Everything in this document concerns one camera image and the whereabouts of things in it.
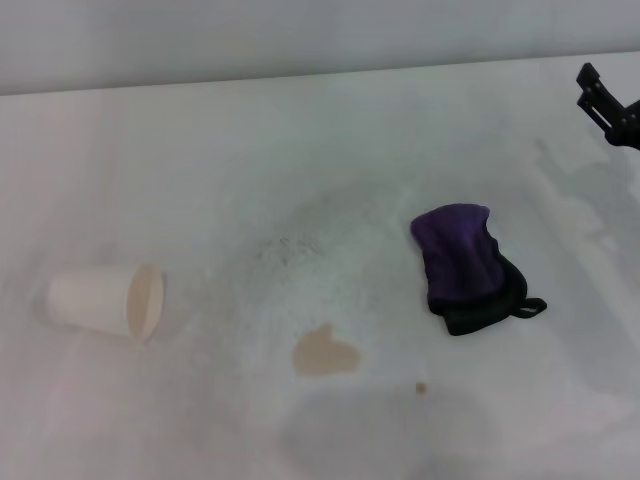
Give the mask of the purple and black rag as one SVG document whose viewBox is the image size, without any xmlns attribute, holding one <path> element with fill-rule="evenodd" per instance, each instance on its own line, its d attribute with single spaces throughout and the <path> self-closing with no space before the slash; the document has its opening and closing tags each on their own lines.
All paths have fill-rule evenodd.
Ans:
<svg viewBox="0 0 640 480">
<path fill-rule="evenodd" d="M 416 217 L 410 233 L 423 258 L 430 312 L 448 333 L 463 336 L 511 316 L 528 319 L 547 303 L 528 295 L 518 268 L 488 230 L 490 210 L 477 204 L 441 206 Z"/>
</svg>

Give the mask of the white paper cup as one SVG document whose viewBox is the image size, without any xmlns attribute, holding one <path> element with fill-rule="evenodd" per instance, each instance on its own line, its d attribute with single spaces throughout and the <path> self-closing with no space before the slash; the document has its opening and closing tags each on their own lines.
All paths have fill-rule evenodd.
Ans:
<svg viewBox="0 0 640 480">
<path fill-rule="evenodd" d="M 165 282 L 152 264 L 69 270 L 46 289 L 50 317 L 63 325 L 146 342 L 162 316 Z"/>
</svg>

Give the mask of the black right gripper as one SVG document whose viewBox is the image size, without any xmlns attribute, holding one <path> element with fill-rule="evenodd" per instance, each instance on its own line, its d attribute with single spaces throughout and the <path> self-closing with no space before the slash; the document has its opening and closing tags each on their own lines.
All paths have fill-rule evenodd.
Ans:
<svg viewBox="0 0 640 480">
<path fill-rule="evenodd" d="M 602 84 L 600 74 L 589 62 L 576 78 L 582 93 L 577 105 L 616 147 L 640 150 L 640 100 L 624 107 Z"/>
</svg>

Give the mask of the large brown water stain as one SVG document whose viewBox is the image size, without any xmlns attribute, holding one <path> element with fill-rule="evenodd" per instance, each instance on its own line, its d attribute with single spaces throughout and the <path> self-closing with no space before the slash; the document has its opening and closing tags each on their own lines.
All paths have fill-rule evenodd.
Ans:
<svg viewBox="0 0 640 480">
<path fill-rule="evenodd" d="M 335 339 L 331 324 L 323 324 L 298 339 L 291 360 L 297 375 L 314 378 L 355 371 L 361 354 L 352 344 Z"/>
</svg>

